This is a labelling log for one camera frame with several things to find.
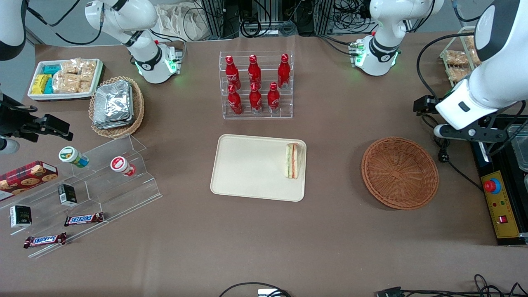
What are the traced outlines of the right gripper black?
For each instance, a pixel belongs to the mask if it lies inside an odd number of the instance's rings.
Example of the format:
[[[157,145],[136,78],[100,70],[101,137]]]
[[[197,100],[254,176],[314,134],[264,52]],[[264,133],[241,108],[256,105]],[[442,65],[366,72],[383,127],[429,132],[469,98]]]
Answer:
[[[38,111],[34,106],[26,106],[6,94],[0,100],[0,135],[2,137],[22,138],[28,141],[38,141],[38,135],[32,132],[23,132],[26,124],[32,125],[37,119],[32,113]],[[67,141],[73,140],[70,124],[53,115],[45,115],[38,120],[39,133],[52,135]]]

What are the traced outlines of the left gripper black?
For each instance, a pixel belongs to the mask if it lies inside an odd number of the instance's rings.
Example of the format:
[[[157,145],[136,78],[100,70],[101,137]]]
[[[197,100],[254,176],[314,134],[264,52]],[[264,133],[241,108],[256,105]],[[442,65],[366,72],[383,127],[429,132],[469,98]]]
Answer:
[[[437,114],[438,99],[432,95],[424,95],[414,101],[416,116]],[[469,124],[460,130],[455,130],[451,135],[454,139],[476,141],[483,143],[499,143],[507,140],[508,135],[504,128],[496,127],[497,116],[486,116]]]

